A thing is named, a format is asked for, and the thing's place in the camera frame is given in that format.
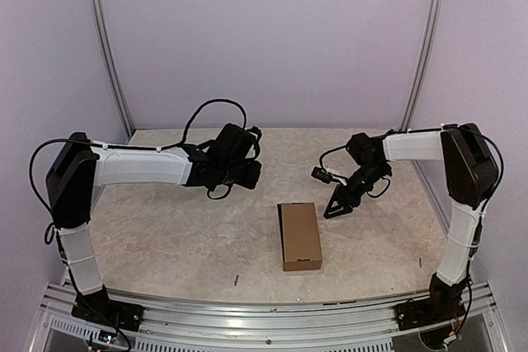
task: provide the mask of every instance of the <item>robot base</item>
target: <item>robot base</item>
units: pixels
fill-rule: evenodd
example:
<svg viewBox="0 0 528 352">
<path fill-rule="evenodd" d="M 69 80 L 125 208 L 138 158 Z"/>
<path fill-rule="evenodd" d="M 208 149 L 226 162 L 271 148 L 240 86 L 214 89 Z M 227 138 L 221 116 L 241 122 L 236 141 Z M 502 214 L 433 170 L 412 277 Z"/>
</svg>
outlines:
<svg viewBox="0 0 528 352">
<path fill-rule="evenodd" d="M 110 300 L 105 287 L 103 289 L 79 296 L 75 299 L 72 316 L 103 326 L 121 330 L 138 331 L 143 318 L 144 308 L 138 304 Z"/>
<path fill-rule="evenodd" d="M 394 307 L 396 313 L 396 321 L 398 322 L 398 329 L 401 331 L 415 329 L 417 327 L 424 327 L 440 323 L 442 321 L 450 321 L 454 319 L 454 314 L 457 317 L 465 315 L 465 308 L 462 301 L 454 302 L 449 307 L 443 307 L 441 310 L 433 309 L 430 298 L 423 300 L 410 300 Z"/>
</svg>

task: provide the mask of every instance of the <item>light gray wall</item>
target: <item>light gray wall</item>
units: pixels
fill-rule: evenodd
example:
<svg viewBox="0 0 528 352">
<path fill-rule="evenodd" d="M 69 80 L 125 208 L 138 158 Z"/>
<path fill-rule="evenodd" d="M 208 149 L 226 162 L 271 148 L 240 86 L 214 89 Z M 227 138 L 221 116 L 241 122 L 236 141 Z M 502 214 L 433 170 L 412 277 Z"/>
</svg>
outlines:
<svg viewBox="0 0 528 352">
<path fill-rule="evenodd" d="M 429 0 L 103 0 L 139 128 L 230 97 L 262 126 L 397 127 Z M 208 109 L 197 125 L 238 120 Z"/>
<path fill-rule="evenodd" d="M 528 350 L 528 1 L 443 0 L 413 126 L 473 121 L 502 150 L 474 273 L 489 280 L 516 352 Z M 439 164 L 422 164 L 444 205 Z"/>
<path fill-rule="evenodd" d="M 29 157 L 76 130 L 124 134 L 97 46 L 88 0 L 0 0 L 0 350 L 22 350 L 49 281 L 63 273 L 45 246 L 49 215 L 28 182 Z M 58 148 L 42 152 L 44 176 Z"/>
</svg>

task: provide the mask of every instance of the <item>white wall panel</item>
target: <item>white wall panel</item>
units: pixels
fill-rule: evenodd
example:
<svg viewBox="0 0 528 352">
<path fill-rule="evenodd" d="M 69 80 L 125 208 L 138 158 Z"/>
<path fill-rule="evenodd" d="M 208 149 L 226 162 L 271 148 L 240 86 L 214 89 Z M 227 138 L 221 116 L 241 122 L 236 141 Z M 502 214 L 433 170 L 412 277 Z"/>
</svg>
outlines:
<svg viewBox="0 0 528 352">
<path fill-rule="evenodd" d="M 397 127 L 428 4 L 103 0 L 138 128 L 183 126 L 217 96 L 241 101 L 260 125 Z M 197 124 L 228 117 L 233 110 L 215 106 Z"/>
</svg>

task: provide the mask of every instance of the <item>aluminum frame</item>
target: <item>aluminum frame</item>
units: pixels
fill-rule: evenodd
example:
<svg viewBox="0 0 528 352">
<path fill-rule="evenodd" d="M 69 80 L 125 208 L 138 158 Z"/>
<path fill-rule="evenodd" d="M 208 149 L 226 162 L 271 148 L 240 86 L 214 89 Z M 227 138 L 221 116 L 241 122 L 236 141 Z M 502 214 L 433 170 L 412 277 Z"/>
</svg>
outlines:
<svg viewBox="0 0 528 352">
<path fill-rule="evenodd" d="M 116 62 L 111 50 L 108 31 L 106 29 L 105 14 L 103 12 L 102 0 L 90 0 L 92 5 L 93 20 L 96 26 L 99 45 L 105 62 L 106 72 L 110 81 L 112 96 L 114 97 L 117 112 L 125 130 L 126 138 L 132 138 L 135 132 L 134 123 L 130 116 L 129 108 L 126 104 L 125 95 L 121 88 L 119 76 L 117 74 Z"/>
<path fill-rule="evenodd" d="M 399 126 L 400 131 L 406 131 L 409 129 L 411 122 L 413 121 L 414 113 L 416 112 L 418 98 L 420 96 L 420 91 L 422 90 L 423 80 L 427 72 L 429 57 L 431 56 L 432 46 L 435 40 L 441 1 L 442 0 L 431 0 L 429 4 L 426 30 L 423 35 L 422 47 L 420 48 L 420 55 L 418 57 L 418 64 L 412 80 L 413 85 L 411 93 L 409 94 L 407 105 L 405 106 L 402 123 Z"/>
<path fill-rule="evenodd" d="M 155 298 L 110 290 L 116 300 L 145 307 L 139 332 L 126 331 L 134 350 L 156 350 L 155 345 L 180 345 L 189 350 L 282 351 L 339 350 L 416 333 L 399 331 L 394 306 L 410 298 L 424 298 L 427 291 L 346 303 L 248 304 L 200 302 L 175 298 Z M 484 315 L 488 334 L 496 352 L 507 352 L 502 320 L 487 283 L 474 286 L 470 317 Z M 469 294 L 464 292 L 467 304 Z M 75 291 L 71 284 L 51 284 L 45 293 L 30 352 L 42 351 L 54 318 L 71 323 L 70 334 L 83 338 L 80 326 L 88 331 L 111 330 L 71 317 Z M 424 331 L 435 326 L 426 326 Z"/>
</svg>

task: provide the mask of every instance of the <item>brown box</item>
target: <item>brown box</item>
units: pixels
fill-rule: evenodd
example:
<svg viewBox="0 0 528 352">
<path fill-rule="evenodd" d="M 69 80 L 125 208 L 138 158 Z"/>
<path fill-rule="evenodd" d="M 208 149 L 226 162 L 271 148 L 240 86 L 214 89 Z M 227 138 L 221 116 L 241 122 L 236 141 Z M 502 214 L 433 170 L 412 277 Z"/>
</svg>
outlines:
<svg viewBox="0 0 528 352">
<path fill-rule="evenodd" d="M 278 204 L 282 269 L 318 270 L 323 263 L 314 203 Z"/>
</svg>

